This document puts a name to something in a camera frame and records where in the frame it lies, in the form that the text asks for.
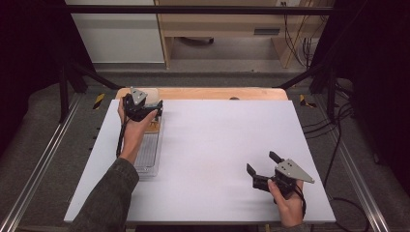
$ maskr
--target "white cabinet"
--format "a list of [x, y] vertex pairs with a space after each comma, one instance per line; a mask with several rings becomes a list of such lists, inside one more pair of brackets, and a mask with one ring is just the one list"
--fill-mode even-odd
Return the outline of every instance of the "white cabinet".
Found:
[[[66, 0], [67, 5], [154, 5], [152, 0]], [[73, 14], [93, 63], [163, 63], [155, 14]]]

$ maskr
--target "transparent container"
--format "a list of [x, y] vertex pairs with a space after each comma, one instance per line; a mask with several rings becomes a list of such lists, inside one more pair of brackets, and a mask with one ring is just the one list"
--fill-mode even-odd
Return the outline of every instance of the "transparent container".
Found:
[[133, 165], [141, 179], [157, 176], [160, 169], [161, 143], [164, 120], [153, 120], [144, 134], [138, 157]]

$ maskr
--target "gray floor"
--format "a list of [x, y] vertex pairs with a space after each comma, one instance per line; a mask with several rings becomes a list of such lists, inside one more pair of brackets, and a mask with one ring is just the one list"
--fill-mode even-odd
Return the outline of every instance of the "gray floor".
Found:
[[[215, 39], [215, 43], [177, 40], [169, 70], [152, 66], [134, 70], [123, 66], [113, 70], [102, 66], [101, 74], [115, 83], [127, 86], [256, 86], [272, 87], [292, 78], [305, 68], [297, 62], [292, 68], [280, 67], [278, 57], [269, 39]], [[115, 91], [108, 90], [87, 78], [90, 84], [59, 148], [49, 162], [30, 204], [20, 219], [19, 228], [31, 231], [64, 231], [67, 224], [63, 217], [69, 206], [82, 170], [98, 135], [109, 100]], [[287, 90], [302, 126], [324, 119], [320, 107], [300, 105], [300, 95], [307, 102], [319, 104], [323, 96], [308, 94], [309, 79]], [[97, 94], [105, 93], [99, 109], [93, 109]], [[58, 86], [53, 85], [37, 92], [30, 98], [29, 112], [25, 116], [13, 143], [0, 161], [0, 220], [3, 220], [18, 199], [29, 180], [44, 149], [58, 127]], [[337, 96], [337, 104], [346, 99]], [[410, 231], [410, 199], [395, 180], [388, 166], [373, 161], [373, 153], [367, 145], [357, 120], [347, 117], [342, 121], [342, 139], [357, 164], [381, 214], [391, 231]], [[326, 175], [335, 142], [330, 132], [317, 138], [317, 133], [307, 134], [307, 143], [316, 167], [323, 178]], [[343, 197], [361, 204], [359, 192], [355, 191], [348, 171], [337, 154], [326, 190], [331, 197]], [[343, 201], [331, 202], [337, 222], [352, 231], [365, 228], [365, 217], [359, 210]], [[315, 225], [314, 231], [340, 231], [332, 223]]]

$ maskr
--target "wire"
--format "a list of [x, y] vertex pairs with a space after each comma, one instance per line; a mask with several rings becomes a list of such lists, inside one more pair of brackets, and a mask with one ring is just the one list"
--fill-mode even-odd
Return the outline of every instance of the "wire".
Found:
[[120, 135], [118, 137], [118, 144], [117, 144], [117, 151], [116, 151], [117, 158], [121, 154], [121, 148], [123, 146], [124, 133], [126, 131], [127, 123], [130, 120], [130, 119], [127, 120], [127, 113], [126, 113], [126, 106], [125, 106], [125, 100], [124, 99], [123, 99], [123, 109], [124, 109], [124, 120], [123, 120], [123, 123], [121, 125]]
[[324, 132], [319, 133], [319, 134], [317, 134], [317, 135], [315, 135], [315, 136], [312, 136], [312, 137], [307, 137], [306, 140], [320, 137], [320, 136], [322, 136], [322, 135], [324, 135], [324, 134], [326, 134], [326, 133], [328, 133], [328, 132], [330, 132], [330, 131], [333, 131], [335, 128], [336, 128], [336, 126], [333, 126], [330, 130], [324, 131]]
[[[342, 110], [343, 107], [346, 106], [347, 104], [350, 104], [350, 102], [344, 104], [344, 105], [338, 110], [338, 114], [337, 114], [337, 117], [338, 117], [338, 118], [339, 118], [339, 116], [340, 116], [341, 110]], [[334, 150], [333, 150], [333, 153], [332, 153], [332, 158], [331, 158], [331, 162], [330, 162], [329, 167], [328, 167], [328, 171], [327, 171], [327, 173], [326, 173], [325, 181], [323, 182], [323, 187], [324, 187], [324, 188], [326, 188], [326, 185], [327, 185], [327, 182], [328, 182], [328, 178], [329, 178], [329, 174], [330, 174], [330, 172], [331, 172], [333, 163], [334, 163], [334, 161], [335, 161], [335, 157], [336, 157], [336, 153], [337, 153], [337, 148], [338, 148], [338, 145], [339, 145], [340, 139], [341, 139], [341, 125], [340, 125], [340, 120], [337, 120], [337, 128], [338, 128], [337, 143], [336, 143], [336, 146], [335, 146], [335, 148], [334, 148]]]
[[302, 200], [302, 203], [303, 203], [302, 204], [302, 218], [304, 218], [307, 212], [307, 202], [305, 200], [304, 193], [302, 192], [301, 188], [298, 185], [296, 185], [296, 187], [298, 188], [298, 190], [295, 189], [294, 191], [296, 192], [296, 194], [298, 194], [298, 196]]
[[[368, 231], [368, 229], [370, 228], [370, 222], [369, 222], [368, 219], [367, 219], [366, 212], [365, 212], [358, 204], [356, 204], [355, 202], [350, 201], [350, 200], [348, 200], [348, 199], [341, 198], [341, 197], [332, 197], [332, 200], [335, 200], [335, 201], [344, 201], [344, 202], [347, 202], [347, 203], [353, 205], [354, 207], [356, 207], [356, 208], [362, 213], [362, 215], [365, 216], [365, 219], [366, 219], [366, 227], [365, 227], [365, 230], [364, 230], [364, 231]], [[337, 221], [335, 222], [335, 224], [336, 224], [340, 229], [342, 229], [342, 230], [344, 230], [344, 231], [347, 231], [347, 232], [350, 232], [350, 230], [348, 230], [346, 227], [342, 226], [342, 225], [341, 225], [340, 223], [338, 223]]]

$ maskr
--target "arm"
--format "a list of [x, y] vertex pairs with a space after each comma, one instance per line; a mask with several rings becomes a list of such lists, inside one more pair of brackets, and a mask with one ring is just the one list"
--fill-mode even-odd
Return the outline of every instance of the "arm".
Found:
[[[124, 122], [122, 100], [118, 113], [121, 122]], [[124, 231], [132, 192], [139, 180], [133, 164], [144, 132], [156, 114], [157, 110], [141, 122], [127, 122], [124, 147], [119, 158], [93, 188], [71, 224], [70, 231]]]
[[[300, 190], [303, 188], [303, 181], [296, 183]], [[279, 188], [272, 180], [268, 180], [269, 191], [278, 204], [280, 221], [283, 229], [280, 232], [308, 232], [309, 228], [303, 222], [302, 200], [298, 194], [293, 192], [286, 200], [280, 193]]]

